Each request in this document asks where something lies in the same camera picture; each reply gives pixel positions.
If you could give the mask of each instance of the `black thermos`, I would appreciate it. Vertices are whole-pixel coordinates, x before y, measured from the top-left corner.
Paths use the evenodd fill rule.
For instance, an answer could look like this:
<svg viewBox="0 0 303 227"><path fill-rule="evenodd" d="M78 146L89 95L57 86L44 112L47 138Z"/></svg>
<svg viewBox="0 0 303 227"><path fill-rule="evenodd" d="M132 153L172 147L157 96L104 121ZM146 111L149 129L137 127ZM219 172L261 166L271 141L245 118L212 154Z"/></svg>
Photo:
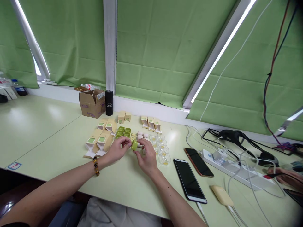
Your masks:
<svg viewBox="0 0 303 227"><path fill-rule="evenodd" d="M105 91L105 108L106 108L107 116L113 115L113 92L112 91Z"/></svg>

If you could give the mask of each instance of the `person's right hand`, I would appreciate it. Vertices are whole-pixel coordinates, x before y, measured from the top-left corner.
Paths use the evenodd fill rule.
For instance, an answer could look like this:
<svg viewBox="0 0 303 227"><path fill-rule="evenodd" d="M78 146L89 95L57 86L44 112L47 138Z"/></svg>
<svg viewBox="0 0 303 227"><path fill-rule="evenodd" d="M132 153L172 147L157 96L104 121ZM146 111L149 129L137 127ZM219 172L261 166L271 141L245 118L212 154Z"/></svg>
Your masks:
<svg viewBox="0 0 303 227"><path fill-rule="evenodd" d="M152 177L159 171L157 167L156 152L150 141L139 139L138 142L143 145L142 149L145 149L146 156L142 157L138 151L133 152L137 155L139 167L147 176Z"/></svg>

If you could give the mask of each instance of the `tiger eye bracelet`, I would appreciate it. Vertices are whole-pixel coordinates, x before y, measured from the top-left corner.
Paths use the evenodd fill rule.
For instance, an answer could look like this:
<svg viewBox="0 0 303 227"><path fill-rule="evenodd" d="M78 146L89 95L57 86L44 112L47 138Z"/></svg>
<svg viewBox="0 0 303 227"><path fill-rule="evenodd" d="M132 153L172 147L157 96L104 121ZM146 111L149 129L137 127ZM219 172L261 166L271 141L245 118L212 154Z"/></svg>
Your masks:
<svg viewBox="0 0 303 227"><path fill-rule="evenodd" d="M95 167L95 174L96 174L97 176L99 176L99 175L100 175L100 172L99 172L99 170L98 170L97 156L94 157L94 167Z"/></svg>

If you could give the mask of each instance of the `plastic bottle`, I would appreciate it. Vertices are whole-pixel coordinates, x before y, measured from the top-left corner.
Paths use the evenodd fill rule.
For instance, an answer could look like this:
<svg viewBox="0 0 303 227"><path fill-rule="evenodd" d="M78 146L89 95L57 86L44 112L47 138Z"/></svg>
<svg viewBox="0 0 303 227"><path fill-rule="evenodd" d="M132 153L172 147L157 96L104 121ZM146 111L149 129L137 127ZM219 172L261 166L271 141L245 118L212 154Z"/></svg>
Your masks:
<svg viewBox="0 0 303 227"><path fill-rule="evenodd" d="M100 86L96 86L92 84L82 84L81 86L87 88L88 90L94 90L94 89L102 90Z"/></svg>
<svg viewBox="0 0 303 227"><path fill-rule="evenodd" d="M27 92L24 89L24 87L18 85L18 80L13 79L12 82L14 83L14 88L16 89L18 95L20 95L20 96L27 95Z"/></svg>

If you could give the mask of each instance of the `cardboard box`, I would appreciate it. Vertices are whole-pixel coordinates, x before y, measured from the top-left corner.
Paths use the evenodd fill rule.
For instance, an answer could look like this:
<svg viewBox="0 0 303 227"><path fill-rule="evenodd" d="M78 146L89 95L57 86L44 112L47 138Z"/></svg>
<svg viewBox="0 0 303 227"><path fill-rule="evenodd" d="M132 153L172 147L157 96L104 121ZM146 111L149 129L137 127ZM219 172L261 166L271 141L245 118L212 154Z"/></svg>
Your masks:
<svg viewBox="0 0 303 227"><path fill-rule="evenodd" d="M130 112L125 113L125 120L126 121L130 121L131 117L132 117L132 114Z"/></svg>
<svg viewBox="0 0 303 227"><path fill-rule="evenodd" d="M148 127L149 127L148 130L155 132L156 130L155 130L154 118L148 117L147 119L148 119Z"/></svg>
<svg viewBox="0 0 303 227"><path fill-rule="evenodd" d="M104 130L107 121L108 121L108 118L102 118L102 119L100 120L99 124L97 125L97 128L98 128L98 129Z"/></svg>
<svg viewBox="0 0 303 227"><path fill-rule="evenodd" d="M0 87L0 94L5 95L7 97L7 100L12 100L10 98L10 96L8 95L8 93L6 92L5 88L3 88L3 87Z"/></svg>
<svg viewBox="0 0 303 227"><path fill-rule="evenodd" d="M11 87L1 86L1 88L5 89L5 91L10 96L11 99L17 99L18 98Z"/></svg>
<svg viewBox="0 0 303 227"><path fill-rule="evenodd" d="M115 120L113 118L109 118L105 128L107 131L111 132L111 135L114 137L116 134L116 130L117 130L117 123L115 122Z"/></svg>
<svg viewBox="0 0 303 227"><path fill-rule="evenodd" d="M142 127L149 129L148 123L147 123L147 116L141 116L142 121Z"/></svg>
<svg viewBox="0 0 303 227"><path fill-rule="evenodd" d="M126 114L125 111L120 111L120 112L119 112L118 120L117 120L117 122L118 122L119 124L123 124L123 123L124 123L125 114Z"/></svg>
<svg viewBox="0 0 303 227"><path fill-rule="evenodd" d="M112 142L111 135L105 136L105 135L101 134L97 140L97 145L98 145L99 151L96 153L96 156L101 157L101 156L105 155L111 146L111 142Z"/></svg>
<svg viewBox="0 0 303 227"><path fill-rule="evenodd" d="M105 112L104 91L95 89L79 93L79 102L82 115L87 117L99 118Z"/></svg>
<svg viewBox="0 0 303 227"><path fill-rule="evenodd" d="M155 121L155 130L156 130L156 133L162 134L161 121L158 118L154 118L154 121Z"/></svg>
<svg viewBox="0 0 303 227"><path fill-rule="evenodd" d="M95 129L94 132L91 134L91 136L85 143L85 146L88 151L93 152L95 154L98 152L99 148L97 146L97 139L100 137L101 133L101 129Z"/></svg>

